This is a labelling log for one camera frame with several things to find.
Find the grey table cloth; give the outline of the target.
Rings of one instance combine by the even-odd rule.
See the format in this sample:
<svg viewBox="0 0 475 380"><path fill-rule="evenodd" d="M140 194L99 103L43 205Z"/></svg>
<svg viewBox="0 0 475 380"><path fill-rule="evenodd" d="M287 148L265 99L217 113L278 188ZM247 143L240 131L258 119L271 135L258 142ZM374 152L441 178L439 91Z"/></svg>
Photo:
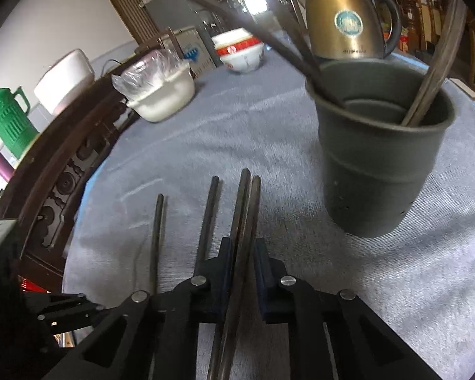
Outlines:
<svg viewBox="0 0 475 380"><path fill-rule="evenodd" d="M436 165L403 222L353 237L322 202L317 114L305 80L274 52L259 70L206 73L194 99L161 123L139 120L87 183L62 289L113 307L149 285L158 194L166 215L159 290L193 274L206 197L220 178L212 254L229 234L242 169L262 180L258 234L317 290L358 296L444 379L475 373L475 103L457 106Z"/></svg>

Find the dark grey utensil holder cup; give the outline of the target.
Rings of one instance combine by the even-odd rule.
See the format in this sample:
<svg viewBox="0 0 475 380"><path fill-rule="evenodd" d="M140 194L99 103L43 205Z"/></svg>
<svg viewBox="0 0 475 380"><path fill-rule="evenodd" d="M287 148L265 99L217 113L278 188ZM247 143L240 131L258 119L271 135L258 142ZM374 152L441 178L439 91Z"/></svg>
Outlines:
<svg viewBox="0 0 475 380"><path fill-rule="evenodd" d="M329 90L343 101L322 99L311 82L322 147L325 208L344 231L373 238L403 220L432 171L456 110L439 92L414 127L402 125L423 76L403 63L367 59L321 67Z"/></svg>

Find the green thermos jug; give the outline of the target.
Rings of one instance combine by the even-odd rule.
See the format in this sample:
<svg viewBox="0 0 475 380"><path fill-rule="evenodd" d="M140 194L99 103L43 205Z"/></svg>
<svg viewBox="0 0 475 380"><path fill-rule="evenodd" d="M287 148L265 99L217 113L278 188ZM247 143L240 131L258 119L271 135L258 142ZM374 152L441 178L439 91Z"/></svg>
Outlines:
<svg viewBox="0 0 475 380"><path fill-rule="evenodd" d="M20 160L39 136L28 115L30 102L22 87L14 92L0 88L0 138L12 155Z"/></svg>

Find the white pot with plastic wrap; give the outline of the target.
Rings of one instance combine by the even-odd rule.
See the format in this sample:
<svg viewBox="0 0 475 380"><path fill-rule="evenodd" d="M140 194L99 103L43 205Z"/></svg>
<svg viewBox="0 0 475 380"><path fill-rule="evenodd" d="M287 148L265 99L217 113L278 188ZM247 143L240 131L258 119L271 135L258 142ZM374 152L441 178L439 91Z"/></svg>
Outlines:
<svg viewBox="0 0 475 380"><path fill-rule="evenodd" d="M153 50L119 75L113 88L125 96L127 107L150 123L164 121L194 97L190 64L170 49Z"/></svg>

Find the white rice cooker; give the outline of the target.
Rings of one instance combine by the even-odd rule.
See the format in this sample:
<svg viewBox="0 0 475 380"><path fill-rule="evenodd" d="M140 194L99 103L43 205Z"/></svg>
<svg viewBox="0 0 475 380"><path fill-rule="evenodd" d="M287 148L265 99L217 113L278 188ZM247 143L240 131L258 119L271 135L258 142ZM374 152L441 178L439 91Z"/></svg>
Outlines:
<svg viewBox="0 0 475 380"><path fill-rule="evenodd" d="M81 49L72 50L41 77L34 94L53 116L58 116L95 80L94 70Z"/></svg>

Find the red white stacked bowls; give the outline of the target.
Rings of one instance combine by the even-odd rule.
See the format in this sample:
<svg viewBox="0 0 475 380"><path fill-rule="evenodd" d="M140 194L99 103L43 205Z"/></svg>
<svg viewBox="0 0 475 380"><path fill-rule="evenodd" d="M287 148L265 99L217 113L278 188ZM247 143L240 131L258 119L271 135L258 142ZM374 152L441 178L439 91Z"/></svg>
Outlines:
<svg viewBox="0 0 475 380"><path fill-rule="evenodd" d="M212 37L219 60L234 73L257 70L263 62L264 43L244 28L236 28Z"/></svg>

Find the gold electric kettle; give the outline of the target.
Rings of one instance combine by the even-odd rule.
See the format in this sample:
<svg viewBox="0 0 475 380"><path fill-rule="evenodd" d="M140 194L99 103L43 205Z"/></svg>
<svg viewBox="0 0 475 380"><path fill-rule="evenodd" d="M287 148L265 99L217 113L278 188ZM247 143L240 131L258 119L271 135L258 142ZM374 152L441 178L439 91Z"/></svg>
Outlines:
<svg viewBox="0 0 475 380"><path fill-rule="evenodd" d="M305 0L311 50L327 60L386 58L396 48L402 33L395 0L378 0L390 12L388 39L374 0Z"/></svg>

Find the grey refrigerator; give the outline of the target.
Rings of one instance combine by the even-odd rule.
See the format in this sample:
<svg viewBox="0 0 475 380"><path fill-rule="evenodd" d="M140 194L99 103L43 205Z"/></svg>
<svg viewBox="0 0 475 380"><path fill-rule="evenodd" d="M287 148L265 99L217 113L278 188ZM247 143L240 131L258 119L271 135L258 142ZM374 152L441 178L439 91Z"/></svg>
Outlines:
<svg viewBox="0 0 475 380"><path fill-rule="evenodd" d="M141 0L140 7L146 9L160 29L193 27L211 47L212 37L225 31L225 22L219 16L190 0Z"/></svg>

